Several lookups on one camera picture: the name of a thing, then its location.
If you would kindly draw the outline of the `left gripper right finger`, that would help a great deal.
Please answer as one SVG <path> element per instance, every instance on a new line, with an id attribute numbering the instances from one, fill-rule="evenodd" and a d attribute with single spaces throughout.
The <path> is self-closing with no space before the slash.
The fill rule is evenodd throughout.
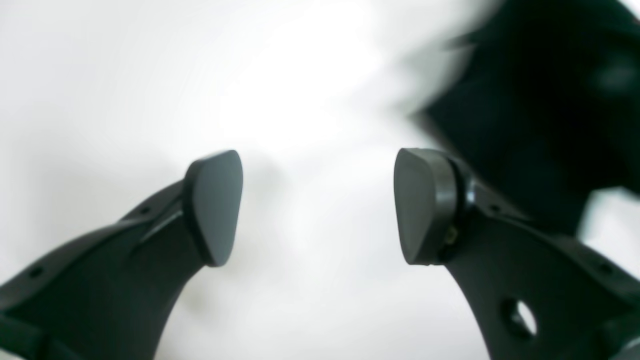
<path id="1" fill-rule="evenodd" d="M 639 281 L 612 260 L 542 230 L 438 150 L 400 149 L 393 189 L 404 259 L 448 270 L 492 360 L 639 358 Z"/>

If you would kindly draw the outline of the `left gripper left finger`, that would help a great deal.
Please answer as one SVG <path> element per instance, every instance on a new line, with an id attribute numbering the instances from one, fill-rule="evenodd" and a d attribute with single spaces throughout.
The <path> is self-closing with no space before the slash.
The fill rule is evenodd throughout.
<path id="1" fill-rule="evenodd" d="M 21 360 L 152 360 L 190 278 L 224 266 L 243 192 L 235 150 L 119 221 L 50 251 L 1 286 L 1 351 Z"/>

